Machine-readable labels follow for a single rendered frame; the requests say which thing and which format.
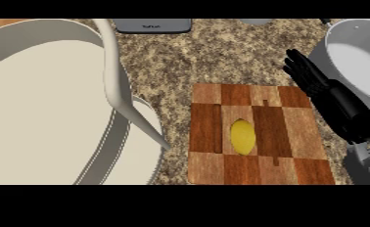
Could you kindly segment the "orange-brown wooden object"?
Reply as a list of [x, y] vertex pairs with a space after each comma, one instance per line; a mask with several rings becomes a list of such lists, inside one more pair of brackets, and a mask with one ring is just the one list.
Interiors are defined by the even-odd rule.
[[0, 19], [0, 26], [25, 21], [26, 19]]

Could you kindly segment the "checkered wooden cutting board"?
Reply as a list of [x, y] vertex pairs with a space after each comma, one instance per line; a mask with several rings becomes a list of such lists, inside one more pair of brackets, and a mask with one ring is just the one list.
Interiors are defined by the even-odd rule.
[[[231, 125], [251, 123], [256, 144], [234, 152]], [[188, 181], [192, 184], [331, 184], [327, 153], [306, 95], [294, 86], [192, 86]]]

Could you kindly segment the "dark grey flat appliance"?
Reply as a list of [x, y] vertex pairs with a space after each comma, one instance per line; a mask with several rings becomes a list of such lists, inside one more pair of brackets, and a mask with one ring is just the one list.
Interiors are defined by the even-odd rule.
[[132, 34], [186, 33], [192, 28], [191, 19], [114, 19], [117, 31]]

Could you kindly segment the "pale grey rounded object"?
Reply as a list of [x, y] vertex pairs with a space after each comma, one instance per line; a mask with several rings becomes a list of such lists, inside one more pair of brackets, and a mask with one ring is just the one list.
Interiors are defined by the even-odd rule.
[[262, 25], [272, 21], [272, 19], [240, 19], [243, 23], [251, 25]]

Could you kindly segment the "grey metal pot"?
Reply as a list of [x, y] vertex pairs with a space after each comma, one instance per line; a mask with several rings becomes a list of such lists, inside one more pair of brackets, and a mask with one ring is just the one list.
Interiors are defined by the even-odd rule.
[[336, 79], [370, 108], [370, 19], [343, 19], [327, 27], [308, 56], [330, 79]]

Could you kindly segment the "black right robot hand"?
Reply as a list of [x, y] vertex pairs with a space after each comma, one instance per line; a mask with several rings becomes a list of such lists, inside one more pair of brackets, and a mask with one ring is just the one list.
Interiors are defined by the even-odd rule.
[[370, 108], [354, 92], [327, 78], [296, 49], [285, 50], [283, 71], [288, 74], [339, 137], [357, 144], [370, 141]]

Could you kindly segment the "yellow lemon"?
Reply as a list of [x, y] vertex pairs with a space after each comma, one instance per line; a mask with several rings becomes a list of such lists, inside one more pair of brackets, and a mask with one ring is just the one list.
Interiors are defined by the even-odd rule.
[[229, 129], [229, 141], [237, 154], [247, 156], [254, 148], [256, 133], [253, 124], [237, 119]]

